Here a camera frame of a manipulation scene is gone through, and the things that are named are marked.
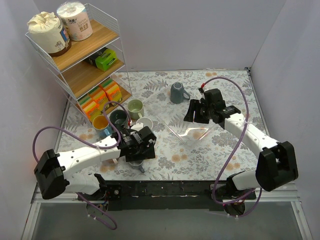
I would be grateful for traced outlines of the green mug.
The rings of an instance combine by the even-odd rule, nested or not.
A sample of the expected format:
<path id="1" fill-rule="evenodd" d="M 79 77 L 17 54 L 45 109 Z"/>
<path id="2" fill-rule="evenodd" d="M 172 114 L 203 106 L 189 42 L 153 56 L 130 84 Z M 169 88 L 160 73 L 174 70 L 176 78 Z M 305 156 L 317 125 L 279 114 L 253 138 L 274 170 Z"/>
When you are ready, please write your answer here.
<path id="1" fill-rule="evenodd" d="M 136 121 L 144 117 L 144 104 L 139 99 L 133 99 L 128 102 L 127 109 L 132 120 Z"/>

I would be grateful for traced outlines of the blue white mug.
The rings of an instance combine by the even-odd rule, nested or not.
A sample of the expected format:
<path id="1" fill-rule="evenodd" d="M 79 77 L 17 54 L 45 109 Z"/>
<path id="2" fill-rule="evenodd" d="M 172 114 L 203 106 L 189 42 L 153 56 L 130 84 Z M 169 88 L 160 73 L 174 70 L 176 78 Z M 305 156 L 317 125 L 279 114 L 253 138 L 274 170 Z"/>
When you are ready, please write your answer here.
<path id="1" fill-rule="evenodd" d="M 153 128 L 153 121 L 148 117 L 141 117 L 136 121 L 137 124 L 142 123 L 144 127 Z"/>

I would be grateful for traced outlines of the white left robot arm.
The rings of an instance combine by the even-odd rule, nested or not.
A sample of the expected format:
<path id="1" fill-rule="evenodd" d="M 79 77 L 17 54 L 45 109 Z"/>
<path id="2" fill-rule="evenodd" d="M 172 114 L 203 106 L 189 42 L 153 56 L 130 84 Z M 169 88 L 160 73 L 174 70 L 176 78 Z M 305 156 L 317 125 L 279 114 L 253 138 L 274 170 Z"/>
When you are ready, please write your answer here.
<path id="1" fill-rule="evenodd" d="M 139 123 L 131 128 L 116 130 L 96 143 L 86 143 L 85 147 L 56 153 L 46 150 L 36 160 L 34 175 L 42 198 L 50 200 L 64 192 L 91 195 L 95 200 L 106 196 L 102 177 L 77 176 L 76 173 L 105 160 L 125 157 L 127 162 L 144 161 L 155 157 L 157 137 L 153 131 Z"/>

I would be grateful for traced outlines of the peach pink mug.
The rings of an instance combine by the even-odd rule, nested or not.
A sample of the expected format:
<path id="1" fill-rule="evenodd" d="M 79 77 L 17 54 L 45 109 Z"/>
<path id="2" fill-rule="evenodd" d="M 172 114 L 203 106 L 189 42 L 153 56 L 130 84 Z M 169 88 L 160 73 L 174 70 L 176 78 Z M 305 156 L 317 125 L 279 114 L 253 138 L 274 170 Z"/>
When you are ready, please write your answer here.
<path id="1" fill-rule="evenodd" d="M 102 163 L 105 166 L 116 166 L 119 164 L 119 162 L 116 158 L 104 160 Z"/>

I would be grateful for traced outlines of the teal grey mug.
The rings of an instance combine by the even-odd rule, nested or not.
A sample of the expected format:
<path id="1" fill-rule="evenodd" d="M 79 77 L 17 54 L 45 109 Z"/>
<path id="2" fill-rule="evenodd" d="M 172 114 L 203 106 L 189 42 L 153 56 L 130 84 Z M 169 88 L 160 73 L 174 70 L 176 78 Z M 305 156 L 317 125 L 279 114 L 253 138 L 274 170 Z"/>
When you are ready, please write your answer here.
<path id="1" fill-rule="evenodd" d="M 186 92 L 184 85 L 181 82 L 175 82 L 170 88 L 170 101 L 173 104 L 180 104 L 184 100 L 190 100 L 191 96 Z"/>

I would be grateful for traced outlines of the blue butterfly mug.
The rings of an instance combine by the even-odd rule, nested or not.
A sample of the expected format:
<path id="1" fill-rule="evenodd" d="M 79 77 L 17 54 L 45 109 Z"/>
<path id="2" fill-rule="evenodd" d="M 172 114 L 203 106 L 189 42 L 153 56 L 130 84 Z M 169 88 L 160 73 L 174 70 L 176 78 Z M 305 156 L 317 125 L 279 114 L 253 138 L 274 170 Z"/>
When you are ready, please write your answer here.
<path id="1" fill-rule="evenodd" d="M 92 121 L 92 126 L 101 139 L 104 139 L 113 133 L 113 128 L 104 115 L 96 116 Z"/>

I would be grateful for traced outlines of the slate blue mug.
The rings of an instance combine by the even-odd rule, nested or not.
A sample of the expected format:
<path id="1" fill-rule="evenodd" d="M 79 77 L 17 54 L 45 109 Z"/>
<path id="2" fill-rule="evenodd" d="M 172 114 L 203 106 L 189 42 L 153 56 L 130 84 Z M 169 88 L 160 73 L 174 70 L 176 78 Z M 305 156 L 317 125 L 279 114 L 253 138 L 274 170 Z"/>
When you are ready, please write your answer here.
<path id="1" fill-rule="evenodd" d="M 143 160 L 137 160 L 137 161 L 130 161 L 129 165 L 136 170 L 139 170 L 141 173 L 145 173 L 145 170 L 143 168 Z"/>

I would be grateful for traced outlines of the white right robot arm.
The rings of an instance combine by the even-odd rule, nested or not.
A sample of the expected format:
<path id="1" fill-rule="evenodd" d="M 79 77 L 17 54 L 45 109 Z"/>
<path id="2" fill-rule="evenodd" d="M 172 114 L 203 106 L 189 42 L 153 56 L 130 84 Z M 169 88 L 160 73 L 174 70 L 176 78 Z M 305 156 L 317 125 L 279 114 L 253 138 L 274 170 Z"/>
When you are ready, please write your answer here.
<path id="1" fill-rule="evenodd" d="M 254 171 L 243 171 L 226 180 L 225 190 L 232 199 L 237 199 L 247 189 L 262 188 L 270 192 L 298 178 L 294 146 L 273 139 L 253 124 L 235 106 L 226 106 L 221 91 L 217 88 L 199 92 L 203 97 L 192 99 L 185 122 L 208 124 L 210 121 L 236 136 L 257 157 Z"/>

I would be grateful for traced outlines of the dark grey mug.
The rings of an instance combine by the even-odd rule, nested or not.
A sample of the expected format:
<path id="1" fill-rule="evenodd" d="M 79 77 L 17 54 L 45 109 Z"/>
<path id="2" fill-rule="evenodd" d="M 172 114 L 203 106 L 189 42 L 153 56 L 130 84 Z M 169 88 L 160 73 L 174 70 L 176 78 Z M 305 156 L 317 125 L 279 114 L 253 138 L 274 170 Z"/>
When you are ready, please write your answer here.
<path id="1" fill-rule="evenodd" d="M 114 110 L 109 116 L 110 122 L 116 127 L 117 130 L 128 128 L 128 116 L 124 110 Z"/>

